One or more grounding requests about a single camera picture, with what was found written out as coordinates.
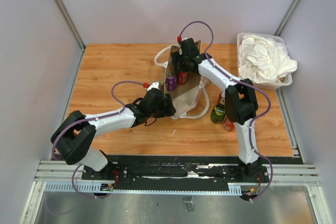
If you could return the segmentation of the aluminium frame rail right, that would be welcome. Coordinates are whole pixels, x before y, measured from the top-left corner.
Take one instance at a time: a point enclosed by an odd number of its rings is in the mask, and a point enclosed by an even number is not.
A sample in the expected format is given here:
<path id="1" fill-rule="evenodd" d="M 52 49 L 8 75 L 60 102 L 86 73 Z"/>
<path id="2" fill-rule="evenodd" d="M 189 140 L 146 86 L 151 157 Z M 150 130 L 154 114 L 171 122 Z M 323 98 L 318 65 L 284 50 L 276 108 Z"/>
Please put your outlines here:
<path id="1" fill-rule="evenodd" d="M 298 9 L 302 0 L 292 0 L 287 11 L 285 12 L 284 17 L 282 18 L 278 28 L 275 31 L 275 36 L 281 37 L 282 33 L 290 23 L 290 20 L 293 18 L 295 11 Z"/>

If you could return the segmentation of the aluminium frame rail left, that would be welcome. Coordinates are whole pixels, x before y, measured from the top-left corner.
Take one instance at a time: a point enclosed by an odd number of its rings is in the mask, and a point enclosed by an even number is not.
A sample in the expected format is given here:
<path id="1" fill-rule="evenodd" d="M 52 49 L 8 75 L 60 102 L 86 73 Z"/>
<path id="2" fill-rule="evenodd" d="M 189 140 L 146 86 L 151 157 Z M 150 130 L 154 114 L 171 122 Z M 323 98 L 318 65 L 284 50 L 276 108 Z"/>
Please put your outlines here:
<path id="1" fill-rule="evenodd" d="M 54 2 L 56 4 L 57 8 L 59 9 L 65 23 L 67 24 L 73 38 L 75 39 L 76 43 L 78 44 L 80 49 L 82 51 L 84 51 L 85 48 L 86 48 L 85 43 L 83 42 L 81 36 L 79 35 L 79 32 L 78 32 L 74 22 L 72 21 L 63 0 L 54 0 Z"/>

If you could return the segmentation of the dark glass bottle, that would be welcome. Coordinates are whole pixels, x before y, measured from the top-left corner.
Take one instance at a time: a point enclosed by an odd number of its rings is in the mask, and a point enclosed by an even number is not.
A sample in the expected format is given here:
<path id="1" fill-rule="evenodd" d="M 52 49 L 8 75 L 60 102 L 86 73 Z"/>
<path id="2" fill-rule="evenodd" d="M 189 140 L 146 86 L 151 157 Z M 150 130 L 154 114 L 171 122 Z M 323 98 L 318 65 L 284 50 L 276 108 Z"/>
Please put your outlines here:
<path id="1" fill-rule="evenodd" d="M 215 124 L 220 124 L 223 122 L 225 116 L 225 99 L 221 98 L 220 101 L 212 109 L 211 121 Z"/>

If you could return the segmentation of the front aluminium frame rails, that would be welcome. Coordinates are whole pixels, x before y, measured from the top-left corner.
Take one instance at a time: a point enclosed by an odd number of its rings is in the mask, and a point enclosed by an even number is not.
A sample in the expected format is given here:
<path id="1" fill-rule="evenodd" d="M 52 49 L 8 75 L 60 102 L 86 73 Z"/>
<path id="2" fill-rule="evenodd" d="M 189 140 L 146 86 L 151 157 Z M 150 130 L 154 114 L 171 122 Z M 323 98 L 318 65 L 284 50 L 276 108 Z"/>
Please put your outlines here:
<path id="1" fill-rule="evenodd" d="M 64 161 L 40 161 L 34 181 L 37 182 L 71 182 L 78 164 L 68 165 Z"/>

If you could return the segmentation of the red soda can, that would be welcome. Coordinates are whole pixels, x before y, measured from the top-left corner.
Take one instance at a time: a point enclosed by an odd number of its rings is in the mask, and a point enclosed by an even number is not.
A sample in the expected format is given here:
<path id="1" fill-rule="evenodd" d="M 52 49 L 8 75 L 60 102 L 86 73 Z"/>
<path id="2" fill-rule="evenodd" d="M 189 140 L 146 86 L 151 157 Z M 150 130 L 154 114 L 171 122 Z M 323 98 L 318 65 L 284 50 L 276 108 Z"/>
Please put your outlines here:
<path id="1" fill-rule="evenodd" d="M 187 72 L 180 71 L 177 75 L 177 82 L 179 85 L 184 85 L 187 83 Z"/>

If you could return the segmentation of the red coke can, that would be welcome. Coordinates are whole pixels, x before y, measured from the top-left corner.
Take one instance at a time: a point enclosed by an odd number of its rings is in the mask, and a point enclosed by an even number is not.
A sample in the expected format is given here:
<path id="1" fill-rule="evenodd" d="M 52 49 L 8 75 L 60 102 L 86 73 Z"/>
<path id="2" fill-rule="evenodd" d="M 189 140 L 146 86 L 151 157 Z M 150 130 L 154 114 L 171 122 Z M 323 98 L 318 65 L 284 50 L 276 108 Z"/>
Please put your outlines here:
<path id="1" fill-rule="evenodd" d="M 234 123 L 228 117 L 225 117 L 223 121 L 223 126 L 225 130 L 230 132 L 235 130 Z"/>
<path id="2" fill-rule="evenodd" d="M 224 101 L 225 99 L 225 93 L 221 92 L 218 96 L 217 103 L 220 103 L 221 101 Z"/>

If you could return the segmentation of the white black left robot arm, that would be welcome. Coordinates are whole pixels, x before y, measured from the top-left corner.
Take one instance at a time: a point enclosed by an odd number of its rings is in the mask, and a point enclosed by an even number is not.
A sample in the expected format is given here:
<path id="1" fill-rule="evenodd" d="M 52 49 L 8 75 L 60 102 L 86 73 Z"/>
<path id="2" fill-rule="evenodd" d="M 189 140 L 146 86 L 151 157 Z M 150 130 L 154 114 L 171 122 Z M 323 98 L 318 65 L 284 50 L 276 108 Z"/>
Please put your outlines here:
<path id="1" fill-rule="evenodd" d="M 143 98 L 123 106 L 119 110 L 96 115 L 72 112 L 52 135 L 53 150 L 57 150 L 68 165 L 81 164 L 94 170 L 100 179 L 112 175 L 112 166 L 102 151 L 91 147 L 93 140 L 106 133 L 148 126 L 148 119 L 173 116 L 176 110 L 171 95 L 152 88 Z"/>

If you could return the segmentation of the aluminium frame rail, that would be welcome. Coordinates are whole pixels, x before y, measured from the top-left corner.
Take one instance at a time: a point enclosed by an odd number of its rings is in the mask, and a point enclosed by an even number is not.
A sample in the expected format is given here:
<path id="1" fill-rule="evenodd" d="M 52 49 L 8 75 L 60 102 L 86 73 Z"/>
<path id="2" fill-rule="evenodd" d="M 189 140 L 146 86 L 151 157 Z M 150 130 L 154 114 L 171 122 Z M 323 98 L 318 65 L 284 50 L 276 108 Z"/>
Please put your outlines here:
<path id="1" fill-rule="evenodd" d="M 298 9 L 302 0 L 292 0 L 287 11 L 285 12 L 284 17 L 282 18 L 278 28 L 275 31 L 275 36 L 281 37 L 282 33 L 290 23 L 290 20 L 293 18 L 295 11 Z"/>
<path id="2" fill-rule="evenodd" d="M 67 24 L 73 38 L 75 39 L 76 43 L 78 44 L 80 49 L 82 51 L 84 51 L 85 48 L 86 48 L 85 43 L 83 42 L 81 36 L 79 35 L 79 32 L 78 32 L 74 22 L 72 21 L 63 0 L 54 0 L 54 2 L 56 4 L 57 8 L 59 9 L 65 23 Z"/>

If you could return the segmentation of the purple soda can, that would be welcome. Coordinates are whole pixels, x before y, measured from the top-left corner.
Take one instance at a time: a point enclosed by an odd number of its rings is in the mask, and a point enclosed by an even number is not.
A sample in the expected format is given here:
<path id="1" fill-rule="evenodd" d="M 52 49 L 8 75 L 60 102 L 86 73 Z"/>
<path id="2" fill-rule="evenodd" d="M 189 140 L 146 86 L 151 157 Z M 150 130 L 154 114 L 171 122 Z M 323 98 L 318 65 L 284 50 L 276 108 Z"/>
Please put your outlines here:
<path id="1" fill-rule="evenodd" d="M 174 91 L 177 88 L 177 77 L 173 70 L 166 73 L 165 86 L 167 91 Z"/>

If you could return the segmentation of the pink patterned canvas bag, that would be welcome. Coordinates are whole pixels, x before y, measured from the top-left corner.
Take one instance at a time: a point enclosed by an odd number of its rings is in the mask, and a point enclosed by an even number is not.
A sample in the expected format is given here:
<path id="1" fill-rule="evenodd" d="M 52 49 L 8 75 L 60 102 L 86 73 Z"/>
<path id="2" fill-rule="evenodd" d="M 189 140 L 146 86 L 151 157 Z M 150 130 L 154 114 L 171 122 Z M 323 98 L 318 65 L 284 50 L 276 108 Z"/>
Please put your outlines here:
<path id="1" fill-rule="evenodd" d="M 205 77 L 202 77 L 196 73 L 189 72 L 186 76 L 186 83 L 178 83 L 178 74 L 174 73 L 173 69 L 173 53 L 180 52 L 180 46 L 178 44 L 172 44 L 161 51 L 159 51 L 154 57 L 155 65 L 163 67 L 163 74 L 159 80 L 159 87 L 164 93 L 171 95 L 173 106 L 176 110 L 175 114 L 171 116 L 172 119 L 198 119 L 203 117 L 209 109 L 209 97 L 206 91 L 206 86 L 211 83 Z M 166 82 L 169 77 L 169 73 L 174 73 L 172 75 L 173 88 L 170 91 L 167 88 Z M 205 97 L 205 108 L 198 115 L 188 115 L 189 111 L 196 108 L 201 96 Z"/>

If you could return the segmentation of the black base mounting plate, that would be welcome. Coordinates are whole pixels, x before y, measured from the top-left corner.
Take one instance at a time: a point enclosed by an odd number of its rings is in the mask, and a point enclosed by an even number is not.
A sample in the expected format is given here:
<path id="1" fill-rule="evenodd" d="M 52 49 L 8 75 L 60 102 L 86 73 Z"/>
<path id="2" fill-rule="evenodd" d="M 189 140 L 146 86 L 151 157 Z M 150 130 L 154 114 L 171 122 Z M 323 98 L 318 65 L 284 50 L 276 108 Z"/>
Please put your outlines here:
<path id="1" fill-rule="evenodd" d="M 256 178 L 244 181 L 239 176 L 238 157 L 211 156 L 108 156 L 100 172 L 85 166 L 83 180 L 114 180 L 127 188 L 160 185 L 174 189 L 200 189 L 228 183 L 268 183 L 271 172 L 263 165 Z"/>

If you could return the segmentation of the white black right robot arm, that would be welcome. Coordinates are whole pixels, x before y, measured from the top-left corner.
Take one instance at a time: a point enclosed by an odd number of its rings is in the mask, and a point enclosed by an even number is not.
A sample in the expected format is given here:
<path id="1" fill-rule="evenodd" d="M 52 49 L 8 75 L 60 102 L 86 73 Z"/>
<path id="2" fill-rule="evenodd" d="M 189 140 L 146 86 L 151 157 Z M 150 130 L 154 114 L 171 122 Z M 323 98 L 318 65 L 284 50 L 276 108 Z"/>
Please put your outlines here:
<path id="1" fill-rule="evenodd" d="M 238 177 L 244 182 L 256 178 L 261 168 L 255 153 L 255 123 L 258 110 L 257 98 L 252 82 L 241 80 L 222 68 L 207 53 L 200 53 L 193 38 L 177 38 L 179 49 L 172 56 L 174 70 L 198 73 L 207 78 L 225 93 L 225 113 L 234 123 L 237 133 Z"/>

